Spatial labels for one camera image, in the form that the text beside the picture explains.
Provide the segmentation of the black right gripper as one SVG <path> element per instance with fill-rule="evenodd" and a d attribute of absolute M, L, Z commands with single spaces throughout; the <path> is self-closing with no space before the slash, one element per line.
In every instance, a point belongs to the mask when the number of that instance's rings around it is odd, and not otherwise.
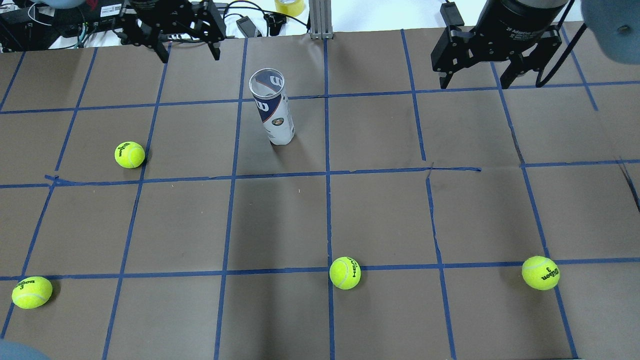
<path fill-rule="evenodd" d="M 517 53 L 500 76 L 503 90 L 528 71 L 543 71 L 562 44 L 560 28 L 551 25 L 562 9 L 562 0 L 487 0 L 475 27 L 462 30 L 465 23 L 457 5 L 442 3 L 445 27 L 430 53 L 439 88 L 448 88 L 457 71 L 475 66 L 475 56 Z M 534 44 L 529 55 L 518 53 Z"/>

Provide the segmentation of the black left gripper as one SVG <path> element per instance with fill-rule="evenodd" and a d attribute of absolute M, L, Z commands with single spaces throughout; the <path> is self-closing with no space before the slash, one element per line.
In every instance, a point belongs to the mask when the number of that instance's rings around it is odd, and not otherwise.
<path fill-rule="evenodd" d="M 220 60 L 220 43 L 226 39 L 226 24 L 210 0 L 126 0 L 119 26 L 121 45 L 151 49 L 163 64 L 169 62 L 169 51 L 160 33 L 200 35 L 215 60 Z"/>

